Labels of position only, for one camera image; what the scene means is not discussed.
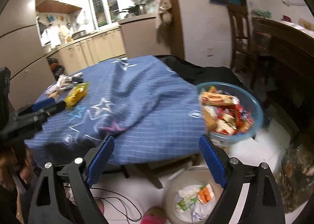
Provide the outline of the left hand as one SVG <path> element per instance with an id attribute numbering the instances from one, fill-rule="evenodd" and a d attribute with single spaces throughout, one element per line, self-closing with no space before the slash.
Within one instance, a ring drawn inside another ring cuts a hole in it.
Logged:
<path id="1" fill-rule="evenodd" d="M 30 185 L 34 176 L 33 156 L 29 147 L 23 143 L 24 163 L 20 164 L 13 149 L 1 153 L 1 187 L 12 192 L 16 188 L 12 174 L 19 173 L 25 184 Z"/>

